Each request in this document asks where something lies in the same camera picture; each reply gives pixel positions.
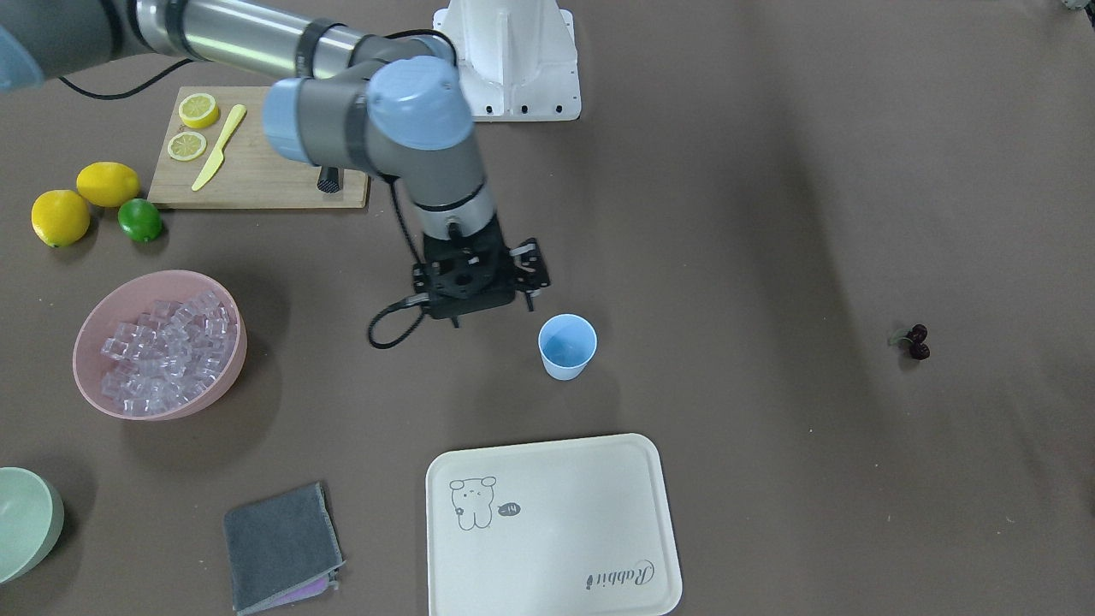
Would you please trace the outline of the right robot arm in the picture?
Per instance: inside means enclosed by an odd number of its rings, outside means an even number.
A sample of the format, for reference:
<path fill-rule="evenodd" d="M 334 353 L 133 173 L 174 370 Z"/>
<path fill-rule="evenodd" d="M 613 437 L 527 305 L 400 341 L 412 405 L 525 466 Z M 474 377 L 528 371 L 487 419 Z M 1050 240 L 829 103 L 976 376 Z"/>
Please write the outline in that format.
<path fill-rule="evenodd" d="M 279 155 L 402 183 L 422 249 L 414 294 L 388 311 L 457 321 L 551 284 L 535 240 L 505 242 L 456 46 L 376 36 L 250 1 L 4 1 L 3 90 L 157 53 L 273 77 L 263 133 Z"/>

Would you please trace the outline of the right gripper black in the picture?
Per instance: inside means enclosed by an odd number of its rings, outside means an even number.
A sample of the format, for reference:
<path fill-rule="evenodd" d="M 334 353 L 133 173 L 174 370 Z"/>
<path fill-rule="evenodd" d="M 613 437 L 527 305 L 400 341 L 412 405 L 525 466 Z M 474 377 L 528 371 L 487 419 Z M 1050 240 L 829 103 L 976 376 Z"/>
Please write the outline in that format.
<path fill-rule="evenodd" d="M 440 239 L 423 236 L 423 261 L 413 266 L 415 293 L 425 316 L 459 319 L 469 313 L 509 305 L 521 293 L 528 311 L 552 284 L 540 243 L 528 239 L 510 248 L 498 217 L 466 234 L 448 223 Z"/>

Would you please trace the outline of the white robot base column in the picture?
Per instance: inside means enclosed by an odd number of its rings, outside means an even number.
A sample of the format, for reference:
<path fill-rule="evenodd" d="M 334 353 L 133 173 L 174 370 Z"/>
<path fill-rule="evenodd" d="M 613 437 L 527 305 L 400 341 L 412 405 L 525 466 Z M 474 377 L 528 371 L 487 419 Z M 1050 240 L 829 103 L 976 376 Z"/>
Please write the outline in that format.
<path fill-rule="evenodd" d="M 434 12 L 433 27 L 457 47 L 474 121 L 580 117 L 575 20 L 555 1 L 450 1 Z"/>

